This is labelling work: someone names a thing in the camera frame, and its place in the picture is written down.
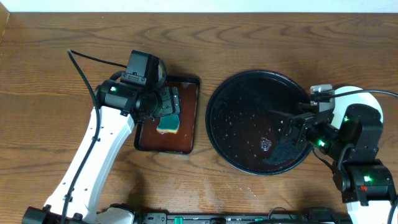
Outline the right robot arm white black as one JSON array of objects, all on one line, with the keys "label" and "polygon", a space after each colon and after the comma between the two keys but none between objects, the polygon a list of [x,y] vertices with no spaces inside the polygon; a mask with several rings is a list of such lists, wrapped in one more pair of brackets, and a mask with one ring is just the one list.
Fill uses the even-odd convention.
[{"label": "right robot arm white black", "polygon": [[339,127],[334,117],[333,101],[301,104],[303,113],[292,114],[270,110],[268,115],[277,131],[277,143],[267,165],[276,166],[274,174],[287,171],[294,161],[301,161],[310,149],[318,149],[333,162],[336,188],[347,205],[353,223],[364,222],[365,213],[373,223],[396,223],[397,193],[389,169],[379,160],[378,143],[383,131],[381,114],[364,105],[349,105]]}]

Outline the light blue plate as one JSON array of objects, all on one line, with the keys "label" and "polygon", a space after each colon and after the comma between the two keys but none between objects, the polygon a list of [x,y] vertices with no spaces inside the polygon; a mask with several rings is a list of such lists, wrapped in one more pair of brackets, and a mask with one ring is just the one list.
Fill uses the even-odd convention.
[{"label": "light blue plate", "polygon": [[346,109],[352,104],[364,104],[377,109],[381,115],[380,121],[383,123],[383,112],[377,99],[370,93],[358,93],[335,98],[335,108],[333,110],[334,117],[331,122],[332,126],[340,129]]}]

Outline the green yellow sponge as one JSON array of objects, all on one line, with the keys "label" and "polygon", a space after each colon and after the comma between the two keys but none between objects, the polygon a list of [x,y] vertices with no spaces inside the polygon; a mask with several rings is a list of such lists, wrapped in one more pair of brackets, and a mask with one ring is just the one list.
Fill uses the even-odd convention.
[{"label": "green yellow sponge", "polygon": [[179,115],[173,114],[161,117],[156,130],[158,133],[176,134],[178,132],[179,127],[180,127]]}]

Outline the round black tray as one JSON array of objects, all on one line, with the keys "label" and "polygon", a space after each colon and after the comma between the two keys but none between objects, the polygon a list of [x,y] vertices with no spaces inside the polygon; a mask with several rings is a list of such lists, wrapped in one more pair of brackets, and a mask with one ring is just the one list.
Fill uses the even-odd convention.
[{"label": "round black tray", "polygon": [[233,167],[253,175],[277,175],[297,167],[311,145],[281,143],[281,120],[268,111],[303,114],[305,90],[273,71],[251,70],[225,80],[206,109],[206,131],[216,152]]}]

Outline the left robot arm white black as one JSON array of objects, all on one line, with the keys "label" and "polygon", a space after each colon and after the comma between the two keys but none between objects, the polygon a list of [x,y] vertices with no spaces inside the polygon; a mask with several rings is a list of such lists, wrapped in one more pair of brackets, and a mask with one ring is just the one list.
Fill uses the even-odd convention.
[{"label": "left robot arm white black", "polygon": [[66,174],[44,207],[29,207],[23,223],[133,223],[135,213],[114,205],[98,213],[115,158],[138,122],[180,113],[174,86],[149,87],[108,79],[95,91],[95,107]]}]

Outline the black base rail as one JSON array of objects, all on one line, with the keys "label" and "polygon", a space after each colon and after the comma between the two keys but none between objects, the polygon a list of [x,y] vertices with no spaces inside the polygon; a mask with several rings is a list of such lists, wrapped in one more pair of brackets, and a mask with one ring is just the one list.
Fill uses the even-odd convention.
[{"label": "black base rail", "polygon": [[319,223],[352,224],[349,215],[342,215],[329,208],[309,208],[303,212],[292,212],[282,207],[273,208],[269,213],[136,213],[134,224],[241,224],[241,223]]}]

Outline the black rectangular water tray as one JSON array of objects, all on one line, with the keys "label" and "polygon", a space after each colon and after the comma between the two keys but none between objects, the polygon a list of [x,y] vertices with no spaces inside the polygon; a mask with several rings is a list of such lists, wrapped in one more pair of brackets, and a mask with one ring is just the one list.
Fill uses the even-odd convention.
[{"label": "black rectangular water tray", "polygon": [[178,115],[178,130],[176,133],[160,133],[157,128],[161,119],[147,119],[136,126],[134,147],[139,151],[189,154],[194,143],[200,79],[169,76],[164,85],[178,89],[182,110]]}]

